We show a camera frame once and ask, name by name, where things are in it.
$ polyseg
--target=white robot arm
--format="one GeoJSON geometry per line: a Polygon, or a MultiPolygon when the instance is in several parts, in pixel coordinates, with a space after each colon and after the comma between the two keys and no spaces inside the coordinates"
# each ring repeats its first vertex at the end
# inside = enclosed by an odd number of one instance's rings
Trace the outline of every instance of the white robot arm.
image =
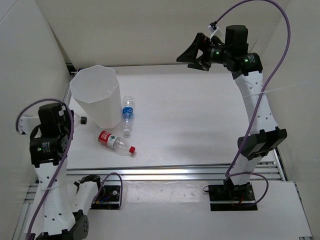
{"type": "MultiPolygon", "coordinates": [[[[250,122],[254,109],[256,107],[259,94],[263,87],[263,74],[259,71],[249,72],[247,76],[241,74],[235,80],[236,85],[239,87],[246,113],[248,115],[248,120],[250,122]]],[[[257,116],[253,122],[250,135],[259,134],[261,130],[265,132],[272,132],[278,127],[274,116],[271,113],[268,99],[266,95],[263,95],[262,100],[259,105],[257,116]]],[[[263,157],[257,156],[251,160],[242,154],[236,161],[230,174],[249,172],[252,173],[256,168],[257,164],[261,161],[263,157]]],[[[243,174],[238,176],[230,177],[234,185],[244,185],[249,182],[250,175],[243,174]]]]}
{"type": "Polygon", "coordinates": [[[43,220],[37,240],[85,239],[89,230],[87,213],[101,188],[97,175],[86,176],[68,187],[68,159],[62,163],[62,157],[71,134],[70,117],[61,103],[51,103],[39,108],[38,117],[22,116],[18,122],[19,133],[30,135],[31,163],[38,176],[41,197],[49,190],[42,203],[42,214],[37,216],[43,220]]]}
{"type": "MultiPolygon", "coordinates": [[[[210,26],[213,32],[217,31],[215,22],[210,26]]],[[[192,45],[177,58],[177,62],[189,63],[188,68],[202,71],[209,71],[212,63],[223,64],[232,73],[240,89],[248,119],[251,121],[264,82],[260,57],[256,53],[248,53],[247,38],[248,29],[244,25],[227,26],[224,43],[215,35],[209,38],[199,32],[192,45]],[[203,54],[197,58],[199,50],[203,54]]],[[[287,131],[279,129],[267,96],[263,95],[244,147],[240,148],[244,137],[238,139],[240,155],[235,165],[229,174],[226,174],[224,185],[212,188],[216,199],[239,200],[245,192],[251,192],[250,173],[253,173],[261,159],[286,137],[287,131]]]]}

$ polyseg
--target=water bottle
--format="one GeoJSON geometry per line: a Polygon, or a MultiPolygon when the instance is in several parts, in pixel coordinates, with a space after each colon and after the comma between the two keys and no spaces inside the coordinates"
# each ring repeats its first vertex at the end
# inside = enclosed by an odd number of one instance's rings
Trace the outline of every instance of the water bottle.
{"type": "Polygon", "coordinates": [[[102,131],[100,133],[98,141],[114,149],[114,151],[119,155],[127,156],[133,154],[136,151],[136,148],[134,146],[131,146],[122,137],[117,137],[107,131],[102,131]]]}
{"type": "Polygon", "coordinates": [[[123,98],[123,135],[129,137],[132,128],[132,121],[134,116],[134,103],[135,100],[132,96],[125,96],[123,98]]]}
{"type": "Polygon", "coordinates": [[[75,112],[73,113],[73,120],[74,120],[74,127],[76,127],[80,124],[82,124],[82,125],[87,124],[87,117],[79,116],[75,112]]]}

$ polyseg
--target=blue bottle label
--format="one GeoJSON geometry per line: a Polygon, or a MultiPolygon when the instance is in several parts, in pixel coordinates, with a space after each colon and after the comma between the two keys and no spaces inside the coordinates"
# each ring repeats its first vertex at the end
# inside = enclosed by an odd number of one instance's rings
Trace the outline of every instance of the blue bottle label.
{"type": "Polygon", "coordinates": [[[133,115],[134,109],[130,106],[126,106],[122,109],[122,115],[130,114],[130,117],[133,115]]]}

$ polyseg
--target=white platform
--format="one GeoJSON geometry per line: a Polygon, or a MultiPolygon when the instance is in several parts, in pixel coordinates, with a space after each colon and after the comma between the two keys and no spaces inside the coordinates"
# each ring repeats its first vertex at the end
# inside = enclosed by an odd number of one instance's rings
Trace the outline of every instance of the white platform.
{"type": "MultiPolygon", "coordinates": [[[[292,182],[271,181],[258,211],[210,211],[203,181],[124,182],[121,210],[90,210],[87,240],[299,240],[311,232],[292,182]]],[[[254,181],[258,198],[263,181],[254,181]]],[[[40,200],[37,191],[32,206],[40,200]]],[[[36,219],[33,231],[39,233],[36,219]]]]}
{"type": "MultiPolygon", "coordinates": [[[[68,169],[229,164],[249,125],[230,73],[186,65],[115,67],[121,96],[135,99],[132,135],[136,154],[118,156],[98,143],[102,131],[91,119],[75,129],[68,169]]],[[[70,108],[84,110],[71,99],[70,108]]],[[[122,137],[120,125],[111,129],[122,137]]],[[[263,159],[273,162],[271,152],[263,159]]]]}

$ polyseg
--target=black mounting bracket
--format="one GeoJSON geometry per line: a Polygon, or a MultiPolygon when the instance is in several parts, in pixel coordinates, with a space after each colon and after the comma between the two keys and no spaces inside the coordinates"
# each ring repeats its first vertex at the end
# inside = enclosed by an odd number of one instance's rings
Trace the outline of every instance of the black mounting bracket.
{"type": "MultiPolygon", "coordinates": [[[[259,156],[265,157],[268,153],[274,150],[283,140],[287,138],[287,130],[279,129],[275,127],[275,130],[265,132],[261,130],[258,134],[250,135],[241,151],[241,154],[245,156],[248,160],[252,160],[259,156]]],[[[238,148],[240,147],[243,137],[238,139],[238,148]]]]}
{"type": "Polygon", "coordinates": [[[121,187],[119,185],[104,185],[103,189],[101,190],[97,198],[97,201],[99,202],[93,203],[90,209],[92,210],[119,209],[120,190],[121,190],[121,187]]]}
{"type": "Polygon", "coordinates": [[[244,203],[256,200],[251,184],[237,192],[231,192],[226,185],[209,185],[208,193],[212,212],[258,210],[256,204],[244,203]]]}

